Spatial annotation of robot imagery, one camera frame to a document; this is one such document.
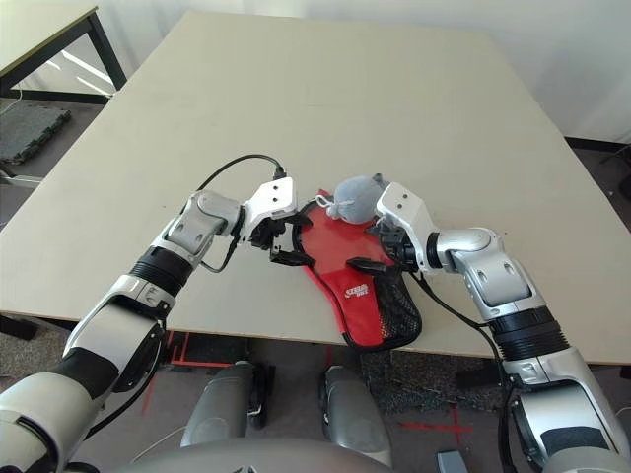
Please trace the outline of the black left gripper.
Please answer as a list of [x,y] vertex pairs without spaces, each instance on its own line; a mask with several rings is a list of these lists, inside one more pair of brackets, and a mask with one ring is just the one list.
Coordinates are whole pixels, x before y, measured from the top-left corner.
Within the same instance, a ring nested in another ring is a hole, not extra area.
[[301,251],[281,250],[275,239],[283,235],[288,225],[295,227],[311,226],[311,219],[304,212],[297,212],[289,217],[272,219],[266,217],[262,219],[252,230],[248,242],[256,248],[269,251],[269,260],[272,263],[285,266],[308,266],[312,267],[315,260]]

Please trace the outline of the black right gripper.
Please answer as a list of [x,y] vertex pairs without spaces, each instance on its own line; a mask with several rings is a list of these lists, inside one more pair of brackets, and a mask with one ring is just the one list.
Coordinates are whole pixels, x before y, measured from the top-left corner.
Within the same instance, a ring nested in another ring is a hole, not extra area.
[[[418,272],[416,252],[409,237],[403,230],[381,229],[379,240],[386,256],[399,265],[406,272]],[[387,264],[367,257],[353,257],[346,261],[346,265],[363,274],[386,274]]]

